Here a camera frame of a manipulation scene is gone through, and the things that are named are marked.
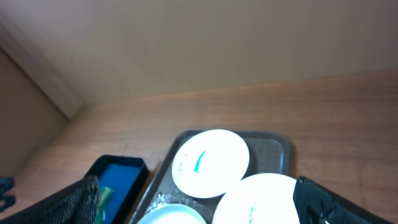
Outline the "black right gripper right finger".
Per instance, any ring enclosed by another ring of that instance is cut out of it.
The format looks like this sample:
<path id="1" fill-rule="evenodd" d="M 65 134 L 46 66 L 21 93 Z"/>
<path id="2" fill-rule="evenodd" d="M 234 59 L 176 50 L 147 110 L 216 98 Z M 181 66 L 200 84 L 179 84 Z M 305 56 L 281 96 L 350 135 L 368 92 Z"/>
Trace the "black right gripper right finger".
<path id="1" fill-rule="evenodd" d="M 293 201 L 300 224 L 391 224 L 304 176 L 296 181 Z"/>

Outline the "green sponge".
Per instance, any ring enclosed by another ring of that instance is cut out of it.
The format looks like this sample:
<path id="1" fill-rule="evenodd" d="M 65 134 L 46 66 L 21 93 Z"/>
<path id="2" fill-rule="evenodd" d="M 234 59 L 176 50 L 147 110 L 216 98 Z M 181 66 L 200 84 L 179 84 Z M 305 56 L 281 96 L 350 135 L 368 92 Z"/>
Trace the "green sponge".
<path id="1" fill-rule="evenodd" d="M 97 206 L 94 224 L 104 224 L 106 221 L 106 206 L 112 197 L 114 190 L 109 187 L 101 186 L 101 199 Z"/>

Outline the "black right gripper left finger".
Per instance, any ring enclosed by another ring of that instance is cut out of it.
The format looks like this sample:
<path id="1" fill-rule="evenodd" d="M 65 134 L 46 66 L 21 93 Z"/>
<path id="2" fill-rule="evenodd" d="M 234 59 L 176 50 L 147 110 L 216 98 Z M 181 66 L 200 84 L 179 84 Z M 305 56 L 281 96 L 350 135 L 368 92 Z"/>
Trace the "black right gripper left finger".
<path id="1" fill-rule="evenodd" d="M 92 224 L 101 200 L 99 178 L 88 175 L 1 220 L 3 224 Z"/>

